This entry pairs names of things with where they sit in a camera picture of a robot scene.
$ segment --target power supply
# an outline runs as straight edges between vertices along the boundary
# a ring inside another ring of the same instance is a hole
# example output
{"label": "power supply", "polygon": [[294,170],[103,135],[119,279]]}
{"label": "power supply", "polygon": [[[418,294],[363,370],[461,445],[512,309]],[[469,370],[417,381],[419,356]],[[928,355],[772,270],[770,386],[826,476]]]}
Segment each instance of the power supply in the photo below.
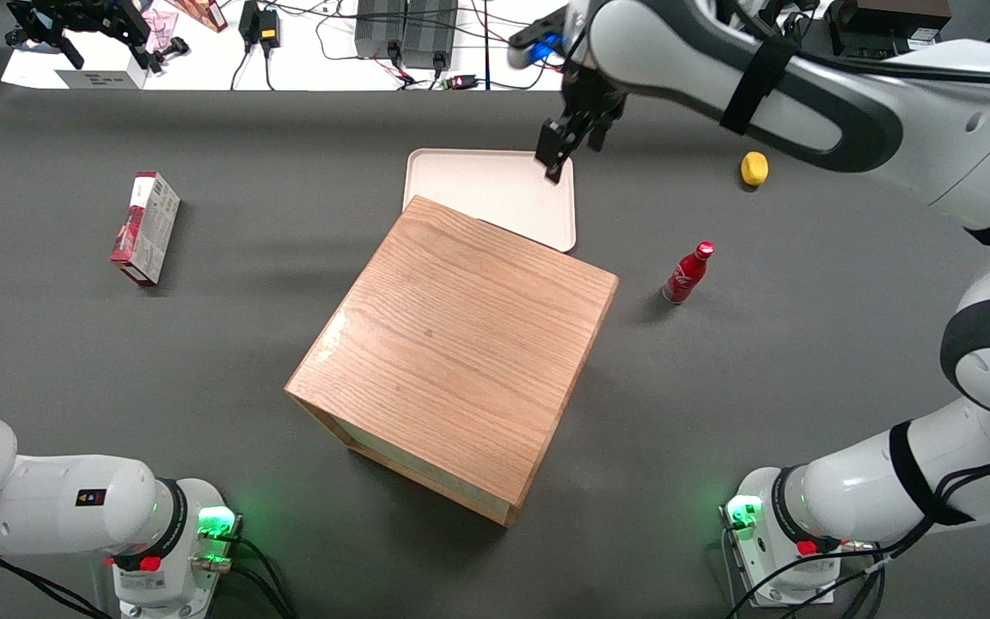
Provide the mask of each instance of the power supply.
{"label": "power supply", "polygon": [[448,70],[455,28],[456,0],[410,0],[404,25],[404,66]]}
{"label": "power supply", "polygon": [[407,0],[357,0],[354,47],[361,58],[400,59]]}

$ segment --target gray table surface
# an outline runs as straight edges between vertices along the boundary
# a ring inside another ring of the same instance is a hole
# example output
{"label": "gray table surface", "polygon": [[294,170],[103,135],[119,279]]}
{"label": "gray table surface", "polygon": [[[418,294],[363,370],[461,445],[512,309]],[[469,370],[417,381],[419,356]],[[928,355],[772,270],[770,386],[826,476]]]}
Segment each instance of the gray table surface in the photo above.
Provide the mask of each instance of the gray table surface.
{"label": "gray table surface", "polygon": [[[950,401],[939,337],[987,254],[897,193],[778,154],[744,192],[754,142],[630,101],[605,152],[575,156],[574,254],[621,286],[504,531],[347,453],[282,387],[400,212],[408,153],[531,150],[559,110],[555,94],[0,85],[0,419],[24,454],[215,482],[306,618],[723,616],[718,503],[755,467]],[[139,169],[185,200],[153,291],[107,263]],[[669,309],[657,289],[703,238],[710,273]],[[93,560],[20,563],[90,591]],[[216,619],[268,616],[229,580]],[[0,573],[0,616],[74,615]],[[990,616],[990,525],[893,565],[883,616]]]}

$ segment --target red bottle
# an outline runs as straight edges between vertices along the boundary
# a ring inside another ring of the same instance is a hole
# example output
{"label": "red bottle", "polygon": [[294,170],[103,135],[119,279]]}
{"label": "red bottle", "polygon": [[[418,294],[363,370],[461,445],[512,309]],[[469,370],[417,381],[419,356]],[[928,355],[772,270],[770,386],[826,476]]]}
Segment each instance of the red bottle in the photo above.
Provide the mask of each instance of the red bottle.
{"label": "red bottle", "polygon": [[701,242],[698,249],[679,262],[670,279],[663,285],[663,297],[675,305],[681,305],[700,279],[705,277],[708,257],[712,255],[712,243]]}

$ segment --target wooden box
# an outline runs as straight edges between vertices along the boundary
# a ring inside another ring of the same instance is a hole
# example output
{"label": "wooden box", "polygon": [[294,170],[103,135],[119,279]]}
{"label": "wooden box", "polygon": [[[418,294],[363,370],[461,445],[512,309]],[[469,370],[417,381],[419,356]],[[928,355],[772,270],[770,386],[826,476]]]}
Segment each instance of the wooden box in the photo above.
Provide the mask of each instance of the wooden box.
{"label": "wooden box", "polygon": [[616,290],[416,197],[285,391],[346,447],[510,526]]}

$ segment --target white tray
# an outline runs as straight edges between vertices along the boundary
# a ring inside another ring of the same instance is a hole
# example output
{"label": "white tray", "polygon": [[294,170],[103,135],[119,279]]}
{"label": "white tray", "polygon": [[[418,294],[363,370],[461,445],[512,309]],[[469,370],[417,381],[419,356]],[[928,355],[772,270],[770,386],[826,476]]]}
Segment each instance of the white tray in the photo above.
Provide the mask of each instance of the white tray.
{"label": "white tray", "polygon": [[575,247],[575,174],[545,177],[534,153],[419,149],[407,158],[404,208],[415,196],[496,224],[557,251]]}

